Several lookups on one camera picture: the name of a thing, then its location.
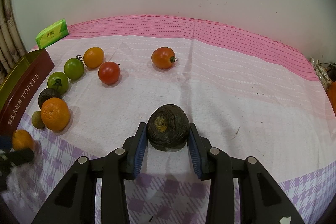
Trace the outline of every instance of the cherry tomato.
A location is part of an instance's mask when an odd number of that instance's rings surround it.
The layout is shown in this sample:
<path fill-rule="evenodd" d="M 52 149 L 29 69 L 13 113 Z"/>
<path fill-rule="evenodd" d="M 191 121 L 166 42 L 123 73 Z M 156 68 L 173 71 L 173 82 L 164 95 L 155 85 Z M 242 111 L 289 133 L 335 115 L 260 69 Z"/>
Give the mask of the cherry tomato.
<path fill-rule="evenodd" d="M 60 71 L 54 72 L 48 78 L 48 88 L 57 90 L 60 94 L 63 94 L 69 88 L 68 77 Z"/>
<path fill-rule="evenodd" d="M 158 48 L 152 53 L 152 62 L 159 69 L 169 69 L 176 60 L 174 51 L 168 47 Z"/>
<path fill-rule="evenodd" d="M 64 73 L 71 80 L 77 80 L 84 73 L 84 64 L 80 60 L 80 55 L 70 58 L 64 65 Z"/>
<path fill-rule="evenodd" d="M 103 63 L 104 51 L 99 47 L 89 48 L 83 55 L 85 65 L 94 69 Z"/>
<path fill-rule="evenodd" d="M 107 85 L 116 83 L 120 77 L 119 65 L 114 62 L 103 63 L 99 68 L 98 76 L 100 81 Z"/>

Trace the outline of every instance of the red tomato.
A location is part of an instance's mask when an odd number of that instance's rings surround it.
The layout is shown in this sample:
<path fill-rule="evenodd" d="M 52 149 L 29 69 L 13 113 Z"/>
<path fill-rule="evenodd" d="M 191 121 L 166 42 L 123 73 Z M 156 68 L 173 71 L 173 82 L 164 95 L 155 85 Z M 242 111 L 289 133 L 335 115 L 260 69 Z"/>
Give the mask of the red tomato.
<path fill-rule="evenodd" d="M 100 81 L 107 85 L 116 83 L 120 77 L 119 65 L 114 62 L 103 63 L 99 68 L 98 76 Z"/>
<path fill-rule="evenodd" d="M 161 47 L 152 53 L 152 62 L 159 69 L 169 69 L 177 61 L 175 53 L 171 48 Z"/>

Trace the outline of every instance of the purple checkered pattern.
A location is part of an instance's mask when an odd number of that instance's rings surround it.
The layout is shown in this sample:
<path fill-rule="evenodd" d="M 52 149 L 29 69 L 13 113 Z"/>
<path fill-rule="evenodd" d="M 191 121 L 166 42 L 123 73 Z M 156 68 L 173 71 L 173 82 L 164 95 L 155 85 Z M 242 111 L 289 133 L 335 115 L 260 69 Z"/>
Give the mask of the purple checkered pattern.
<path fill-rule="evenodd" d="M 9 190 L 2 193 L 7 205 L 21 224 L 31 223 L 62 176 L 84 155 L 95 158 L 69 144 L 51 131 L 37 130 L 25 114 L 20 128 L 28 130 L 37 140 L 35 161 L 13 169 L 8 177 Z M 336 162 L 299 178 L 279 185 L 301 214 L 305 223 L 314 224 L 322 215 L 336 192 Z M 194 177 L 181 182 L 174 177 L 140 174 L 135 181 L 125 181 L 126 199 L 130 222 L 146 223 L 154 216 L 153 223 L 203 224 L 206 218 L 209 182 Z M 100 220 L 101 180 L 97 182 L 96 224 Z M 235 224 L 240 223 L 239 190 L 235 181 Z"/>

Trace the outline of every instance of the avocado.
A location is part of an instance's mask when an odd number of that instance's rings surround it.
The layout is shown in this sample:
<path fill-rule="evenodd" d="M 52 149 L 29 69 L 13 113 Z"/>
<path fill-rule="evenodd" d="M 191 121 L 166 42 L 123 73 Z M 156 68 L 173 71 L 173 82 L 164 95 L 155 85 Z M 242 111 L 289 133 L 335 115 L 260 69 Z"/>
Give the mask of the avocado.
<path fill-rule="evenodd" d="M 164 148 L 183 145 L 189 135 L 189 120 L 177 105 L 160 106 L 147 123 L 147 138 L 151 144 Z"/>
<path fill-rule="evenodd" d="M 61 94 L 57 90 L 51 88 L 46 88 L 42 90 L 38 99 L 40 109 L 42 108 L 42 105 L 46 100 L 54 97 L 62 99 Z"/>

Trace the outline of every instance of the curtain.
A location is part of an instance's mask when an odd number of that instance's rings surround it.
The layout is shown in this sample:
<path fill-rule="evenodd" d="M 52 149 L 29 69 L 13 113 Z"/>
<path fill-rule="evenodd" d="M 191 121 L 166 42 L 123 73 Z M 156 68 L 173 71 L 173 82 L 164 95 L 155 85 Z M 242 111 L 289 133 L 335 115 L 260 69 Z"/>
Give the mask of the curtain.
<path fill-rule="evenodd" d="M 0 85 L 21 56 L 26 54 L 18 34 L 11 0 L 0 0 Z"/>

